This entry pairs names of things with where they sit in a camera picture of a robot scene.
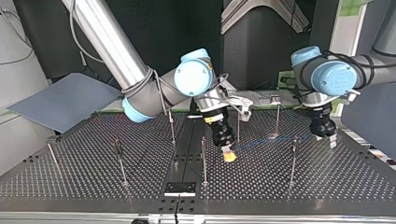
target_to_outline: blue joint cap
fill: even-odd
[[[328,61],[315,68],[311,77],[312,87],[330,96],[340,96],[353,89],[357,73],[349,64]]]
[[[299,63],[306,62],[312,58],[318,57],[319,55],[321,55],[321,53],[317,46],[299,49],[291,54],[291,66],[294,67]]]
[[[141,123],[148,119],[154,119],[155,117],[146,116],[136,109],[129,103],[127,98],[122,100],[122,107],[124,108],[124,113],[133,122]]]
[[[212,84],[212,68],[200,59],[187,60],[175,71],[175,84],[183,94],[193,97],[202,94]]]
[[[209,54],[207,53],[206,49],[197,49],[195,51],[187,53],[181,56],[180,60],[184,63],[187,60],[200,59],[200,58],[207,58],[210,60]]]

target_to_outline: robotic arm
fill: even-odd
[[[134,122],[153,119],[173,105],[194,97],[213,131],[215,145],[221,147],[226,161],[235,159],[230,150],[234,137],[226,107],[242,106],[242,120],[248,121],[252,102],[227,96],[205,49],[182,56],[176,69],[159,77],[143,63],[105,0],[62,1],[120,84],[125,95],[122,106],[129,119]]]
[[[331,101],[341,97],[352,102],[360,90],[378,83],[396,81],[396,4],[392,3],[371,52],[347,57],[318,47],[300,49],[291,55],[300,99],[309,107],[311,133],[335,136],[330,119]]]

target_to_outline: perforated metal table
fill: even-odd
[[[236,113],[230,122],[236,132]],[[365,148],[339,132],[337,147],[309,133],[304,112],[254,111],[241,122],[237,160],[225,163],[200,119],[174,114],[177,145],[166,116],[142,124],[123,114],[100,114],[83,121],[49,149],[0,176],[3,219],[113,220],[136,217],[182,223],[226,222],[390,222],[396,217],[396,173]],[[301,139],[294,183],[290,184],[291,141]],[[205,136],[208,186],[203,186],[201,140]],[[121,139],[128,187],[112,143]],[[193,182],[195,197],[164,197],[170,182]]]

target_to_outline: vertical metal pin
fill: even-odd
[[[202,150],[202,159],[204,161],[204,186],[207,186],[209,183],[207,182],[207,174],[206,174],[206,146],[205,146],[205,138],[202,137],[201,141],[201,150]]]
[[[116,157],[117,157],[117,159],[118,159],[118,161],[120,163],[120,168],[121,168],[121,171],[122,171],[122,178],[123,178],[122,185],[123,186],[128,186],[129,183],[128,183],[128,180],[126,179],[125,168],[124,168],[123,163],[122,163],[123,149],[121,147],[121,142],[120,142],[119,138],[116,138],[115,141],[114,141],[114,151],[115,151]]]
[[[268,138],[276,139],[279,136],[279,116],[280,116],[280,97],[279,96],[271,96],[271,105],[276,105],[276,126],[275,132],[271,133]]]
[[[53,152],[52,145],[50,143],[47,143],[47,146],[49,147],[49,152],[53,158],[53,161],[55,161],[55,163],[58,164],[58,160],[56,159],[55,153]]]
[[[171,123],[172,144],[175,145],[175,144],[176,144],[176,140],[175,140],[175,128],[174,128],[174,121],[173,121],[173,118],[172,118],[172,110],[169,110],[169,122]]]
[[[293,146],[292,146],[293,164],[291,165],[290,187],[292,187],[294,184],[294,182],[293,182],[294,181],[294,170],[295,170],[295,166],[296,166],[297,154],[299,152],[299,145],[300,145],[300,138],[297,135],[294,135]]]
[[[239,135],[239,129],[240,129],[240,126],[239,126],[239,122],[241,121],[241,115],[238,113],[238,127],[237,127],[237,138],[238,138],[238,143],[239,143],[239,140],[241,139],[241,137],[240,137],[240,135]]]

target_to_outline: yellow object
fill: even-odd
[[[223,153],[225,162],[233,162],[236,160],[236,155],[233,151],[228,151]]]

